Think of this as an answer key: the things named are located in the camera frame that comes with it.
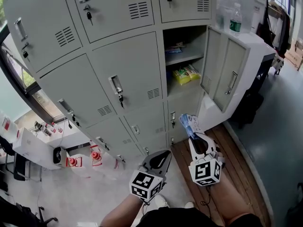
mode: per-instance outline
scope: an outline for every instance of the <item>wooden floor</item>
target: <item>wooden floor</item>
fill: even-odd
[[[223,171],[225,172],[227,178],[232,182],[245,202],[248,204],[250,211],[260,218],[262,225],[264,227],[270,227],[268,211],[258,185],[246,161],[225,127],[220,124],[206,131],[206,135],[213,138],[221,148],[221,152],[225,157],[226,163]],[[208,201],[208,192],[205,187],[200,187],[192,181],[188,169],[188,166],[192,161],[188,140],[175,144],[172,147],[172,152],[177,160],[188,188],[195,199],[196,206],[201,212],[209,216],[209,209],[200,204],[201,201]],[[225,223],[212,199],[209,203],[209,208],[211,211],[212,220],[216,224],[224,226]]]

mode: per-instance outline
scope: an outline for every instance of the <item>shoe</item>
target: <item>shoe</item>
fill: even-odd
[[[194,203],[193,202],[188,202],[187,204],[185,204],[184,208],[185,209],[191,209],[191,208],[194,208]]]
[[[166,199],[160,194],[156,195],[155,203],[158,208],[169,207],[168,203],[166,202]]]

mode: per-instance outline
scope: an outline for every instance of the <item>gray floor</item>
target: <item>gray floor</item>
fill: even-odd
[[[279,76],[271,69],[260,93],[264,102],[253,123],[241,130],[230,124],[263,181],[276,226],[283,227],[303,182],[303,74],[285,62]]]
[[[89,155],[90,149],[86,147],[75,150],[71,156],[79,153]],[[82,178],[70,168],[43,170],[40,183],[16,181],[12,174],[7,174],[6,182],[9,193],[13,196],[8,200],[30,207],[33,213],[37,212],[37,204],[43,206],[44,219],[59,219],[59,223],[52,222],[49,227],[98,227],[103,217],[129,194],[129,179],[143,159],[140,157],[128,162],[118,180]],[[36,177],[37,173],[37,169],[32,169],[32,177]],[[187,202],[193,201],[174,157],[166,177],[167,184],[161,194],[172,207],[182,208]],[[147,211],[156,208],[154,201],[151,201]],[[139,223],[141,217],[140,211],[133,226]]]

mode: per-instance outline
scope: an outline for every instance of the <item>snack package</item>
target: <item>snack package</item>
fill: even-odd
[[[196,80],[201,78],[201,74],[191,64],[184,67],[184,69],[188,72],[191,80]]]
[[[174,70],[172,72],[173,77],[180,83],[181,85],[190,82],[190,76],[186,69],[181,68],[180,70]]]

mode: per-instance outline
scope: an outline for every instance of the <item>shelf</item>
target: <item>shelf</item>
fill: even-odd
[[[200,80],[193,80],[184,85],[180,85],[177,80],[172,78],[167,82],[167,94],[168,97],[174,96],[176,94],[194,89],[200,88]]]
[[[203,57],[202,50],[189,46],[182,48],[181,53],[172,53],[165,55],[165,64],[166,66],[177,64],[183,61],[190,61],[193,59],[199,59]]]

